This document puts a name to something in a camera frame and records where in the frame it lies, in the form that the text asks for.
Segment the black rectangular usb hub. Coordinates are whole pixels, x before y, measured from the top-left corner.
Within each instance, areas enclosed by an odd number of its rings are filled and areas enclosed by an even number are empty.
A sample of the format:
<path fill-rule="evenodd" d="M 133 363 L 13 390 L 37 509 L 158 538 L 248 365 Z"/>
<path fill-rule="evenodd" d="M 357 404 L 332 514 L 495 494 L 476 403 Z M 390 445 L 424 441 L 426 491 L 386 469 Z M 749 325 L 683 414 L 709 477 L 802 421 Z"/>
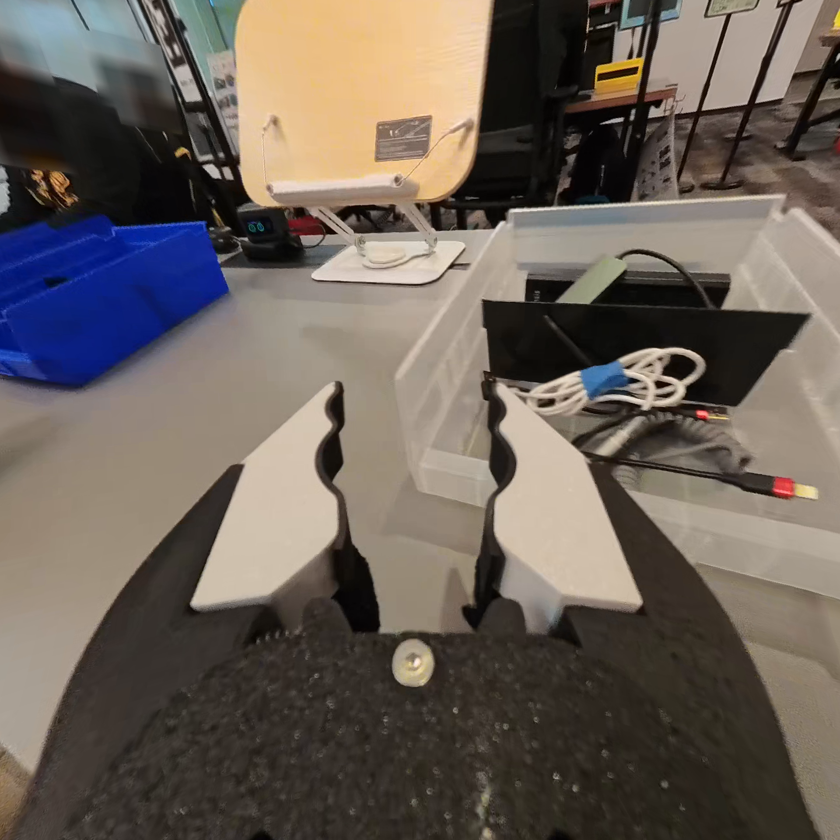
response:
<path fill-rule="evenodd" d="M 526 279 L 524 300 L 556 302 L 583 273 L 583 269 L 575 268 L 530 271 Z M 693 277 L 706 292 L 712 306 L 720 309 L 729 293 L 731 276 L 727 273 L 698 272 Z M 705 307 L 696 289 L 673 270 L 628 269 L 594 303 L 667 308 Z"/>

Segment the yellow storage bin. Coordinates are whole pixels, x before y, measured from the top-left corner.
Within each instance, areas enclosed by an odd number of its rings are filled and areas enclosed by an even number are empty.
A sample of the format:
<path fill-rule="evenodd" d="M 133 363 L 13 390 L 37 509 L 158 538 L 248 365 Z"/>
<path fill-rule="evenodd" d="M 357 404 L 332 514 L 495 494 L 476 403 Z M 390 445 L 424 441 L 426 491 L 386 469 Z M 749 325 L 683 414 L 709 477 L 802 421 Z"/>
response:
<path fill-rule="evenodd" d="M 642 80 L 645 58 L 607 62 L 595 67 L 594 93 L 607 96 L 636 90 Z"/>

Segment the black backpack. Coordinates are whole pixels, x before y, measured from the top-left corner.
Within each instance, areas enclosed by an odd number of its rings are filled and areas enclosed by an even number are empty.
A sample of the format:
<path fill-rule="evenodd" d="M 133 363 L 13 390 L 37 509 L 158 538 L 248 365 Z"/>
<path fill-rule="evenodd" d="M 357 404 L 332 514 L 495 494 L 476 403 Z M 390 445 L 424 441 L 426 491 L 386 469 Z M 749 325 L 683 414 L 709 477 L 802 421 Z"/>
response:
<path fill-rule="evenodd" d="M 616 129 L 599 124 L 579 144 L 566 192 L 569 204 L 617 203 L 623 198 L 626 157 Z"/>

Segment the grey usb hub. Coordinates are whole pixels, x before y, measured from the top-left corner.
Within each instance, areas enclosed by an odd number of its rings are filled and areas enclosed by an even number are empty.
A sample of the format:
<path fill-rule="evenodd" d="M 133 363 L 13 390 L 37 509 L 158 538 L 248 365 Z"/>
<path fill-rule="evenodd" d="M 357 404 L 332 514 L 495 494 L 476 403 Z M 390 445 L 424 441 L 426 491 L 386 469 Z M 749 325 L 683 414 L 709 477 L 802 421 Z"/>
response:
<path fill-rule="evenodd" d="M 571 305 L 590 305 L 627 271 L 624 259 L 604 256 L 590 266 L 569 288 L 561 294 L 557 302 Z"/>

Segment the black framed marker sign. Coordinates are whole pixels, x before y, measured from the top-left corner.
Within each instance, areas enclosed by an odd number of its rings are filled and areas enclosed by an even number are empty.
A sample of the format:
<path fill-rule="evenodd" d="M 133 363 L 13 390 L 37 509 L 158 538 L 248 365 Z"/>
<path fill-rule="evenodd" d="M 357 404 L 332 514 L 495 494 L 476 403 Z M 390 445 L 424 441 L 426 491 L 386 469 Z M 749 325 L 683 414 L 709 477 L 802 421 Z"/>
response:
<path fill-rule="evenodd" d="M 161 47 L 164 60 L 184 104 L 197 107 L 203 103 L 202 90 L 191 63 L 180 19 L 167 1 L 140 1 L 150 30 Z"/>

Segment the black charger green display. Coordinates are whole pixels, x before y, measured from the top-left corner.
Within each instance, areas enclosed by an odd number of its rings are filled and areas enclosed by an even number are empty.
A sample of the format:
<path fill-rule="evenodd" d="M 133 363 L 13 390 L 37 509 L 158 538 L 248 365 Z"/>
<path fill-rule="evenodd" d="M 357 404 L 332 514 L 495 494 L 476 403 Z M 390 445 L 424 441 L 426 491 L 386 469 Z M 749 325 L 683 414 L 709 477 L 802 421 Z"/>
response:
<path fill-rule="evenodd" d="M 245 236 L 242 252 L 250 263 L 287 263 L 299 260 L 304 252 L 281 207 L 246 203 L 237 207 L 238 222 Z"/>

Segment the grey perforated panel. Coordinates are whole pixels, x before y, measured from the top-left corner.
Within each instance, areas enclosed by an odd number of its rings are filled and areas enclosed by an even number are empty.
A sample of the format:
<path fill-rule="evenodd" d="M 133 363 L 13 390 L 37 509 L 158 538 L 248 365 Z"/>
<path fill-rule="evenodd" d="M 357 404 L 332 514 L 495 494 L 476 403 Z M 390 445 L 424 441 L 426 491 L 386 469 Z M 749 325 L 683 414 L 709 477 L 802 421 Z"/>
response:
<path fill-rule="evenodd" d="M 672 113 L 661 119 L 641 150 L 633 199 L 638 202 L 665 202 L 679 199 L 676 119 Z"/>

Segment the black mesh office chair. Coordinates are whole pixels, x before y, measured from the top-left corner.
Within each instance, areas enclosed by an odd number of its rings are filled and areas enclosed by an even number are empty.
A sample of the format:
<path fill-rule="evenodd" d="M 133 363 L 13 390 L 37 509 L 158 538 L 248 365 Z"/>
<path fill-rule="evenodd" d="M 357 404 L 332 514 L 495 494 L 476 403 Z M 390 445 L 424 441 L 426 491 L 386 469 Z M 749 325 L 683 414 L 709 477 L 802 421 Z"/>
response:
<path fill-rule="evenodd" d="M 494 3 L 478 151 L 458 208 L 481 210 L 494 228 L 513 207 L 553 203 L 588 23 L 586 1 Z"/>

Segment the white usb cable blue tape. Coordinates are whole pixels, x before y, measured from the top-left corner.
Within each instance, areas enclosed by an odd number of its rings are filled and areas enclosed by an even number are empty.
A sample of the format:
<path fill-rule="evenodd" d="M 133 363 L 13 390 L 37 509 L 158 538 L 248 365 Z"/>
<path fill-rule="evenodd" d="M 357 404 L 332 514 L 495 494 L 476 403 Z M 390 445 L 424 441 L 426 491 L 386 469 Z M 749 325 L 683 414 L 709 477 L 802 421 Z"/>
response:
<path fill-rule="evenodd" d="M 705 359 L 693 350 L 646 348 L 528 391 L 515 387 L 514 392 L 543 417 L 569 417 L 598 403 L 625 404 L 646 412 L 679 406 L 706 370 Z"/>

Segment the white printed poster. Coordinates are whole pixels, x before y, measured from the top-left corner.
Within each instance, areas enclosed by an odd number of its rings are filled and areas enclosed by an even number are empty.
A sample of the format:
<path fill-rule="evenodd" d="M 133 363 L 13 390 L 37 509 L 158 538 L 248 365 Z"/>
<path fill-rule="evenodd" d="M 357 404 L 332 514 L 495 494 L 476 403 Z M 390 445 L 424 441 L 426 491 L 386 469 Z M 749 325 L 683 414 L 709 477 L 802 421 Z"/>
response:
<path fill-rule="evenodd" d="M 206 63 L 217 108 L 233 150 L 239 151 L 238 91 L 235 53 L 231 49 L 208 54 Z"/>

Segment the black usb cable red collar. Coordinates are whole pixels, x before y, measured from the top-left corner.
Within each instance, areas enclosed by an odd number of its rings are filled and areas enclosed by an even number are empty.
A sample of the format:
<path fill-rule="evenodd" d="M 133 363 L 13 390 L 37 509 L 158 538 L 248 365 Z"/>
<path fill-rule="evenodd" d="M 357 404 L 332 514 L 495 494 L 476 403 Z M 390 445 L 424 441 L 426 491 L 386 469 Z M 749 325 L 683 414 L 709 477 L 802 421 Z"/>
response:
<path fill-rule="evenodd" d="M 750 469 L 753 457 L 728 430 L 729 415 L 699 408 L 634 411 L 573 437 L 587 458 L 612 467 L 635 488 L 645 471 L 708 480 L 752 495 L 817 501 L 816 487 Z"/>

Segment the black divider panel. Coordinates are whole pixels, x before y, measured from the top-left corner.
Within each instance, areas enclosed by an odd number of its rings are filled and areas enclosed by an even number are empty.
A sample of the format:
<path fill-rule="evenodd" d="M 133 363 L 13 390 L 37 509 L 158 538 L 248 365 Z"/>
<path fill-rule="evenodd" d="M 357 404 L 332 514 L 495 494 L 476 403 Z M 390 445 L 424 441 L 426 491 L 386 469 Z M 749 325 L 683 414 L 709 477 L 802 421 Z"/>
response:
<path fill-rule="evenodd" d="M 489 371 L 543 383 L 634 351 L 683 348 L 707 369 L 690 402 L 739 406 L 810 321 L 808 313 L 492 301 L 481 304 Z"/>

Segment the clear plastic bin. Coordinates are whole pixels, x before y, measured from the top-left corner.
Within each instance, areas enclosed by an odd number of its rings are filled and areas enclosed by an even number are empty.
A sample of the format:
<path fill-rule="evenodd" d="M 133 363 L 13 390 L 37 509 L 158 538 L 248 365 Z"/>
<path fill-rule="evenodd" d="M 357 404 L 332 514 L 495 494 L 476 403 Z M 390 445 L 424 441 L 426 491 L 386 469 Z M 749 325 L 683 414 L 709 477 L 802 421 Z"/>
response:
<path fill-rule="evenodd" d="M 427 494 L 482 507 L 490 476 L 484 300 L 523 302 L 528 274 L 584 270 L 626 249 L 723 274 L 724 315 L 808 320 L 739 405 L 731 433 L 760 473 L 816 500 L 754 496 L 713 480 L 624 469 L 636 501 L 692 561 L 838 599 L 838 241 L 783 196 L 518 209 L 481 246 L 395 375 L 409 470 Z"/>

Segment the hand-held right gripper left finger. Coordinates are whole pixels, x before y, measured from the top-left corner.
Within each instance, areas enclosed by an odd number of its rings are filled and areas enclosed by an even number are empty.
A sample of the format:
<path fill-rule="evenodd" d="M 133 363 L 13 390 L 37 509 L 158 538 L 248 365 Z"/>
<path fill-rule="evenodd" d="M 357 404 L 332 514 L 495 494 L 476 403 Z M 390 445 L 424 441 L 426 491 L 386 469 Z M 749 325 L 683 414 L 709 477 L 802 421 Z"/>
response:
<path fill-rule="evenodd" d="M 343 386 L 334 381 L 240 463 L 194 611 L 267 606 L 283 627 L 298 627 L 310 600 L 338 590 L 334 556 L 347 515 L 333 480 L 342 427 Z"/>

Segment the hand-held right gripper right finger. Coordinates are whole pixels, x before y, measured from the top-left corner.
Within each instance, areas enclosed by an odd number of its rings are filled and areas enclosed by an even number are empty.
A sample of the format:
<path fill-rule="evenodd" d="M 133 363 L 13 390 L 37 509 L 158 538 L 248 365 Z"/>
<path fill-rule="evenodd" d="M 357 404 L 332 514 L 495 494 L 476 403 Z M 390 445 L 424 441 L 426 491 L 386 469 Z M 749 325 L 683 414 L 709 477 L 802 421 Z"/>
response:
<path fill-rule="evenodd" d="M 476 560 L 472 625 L 494 601 L 519 604 L 528 633 L 547 634 L 585 607 L 638 614 L 642 595 L 590 463 L 506 385 L 486 385 L 490 473 Z"/>

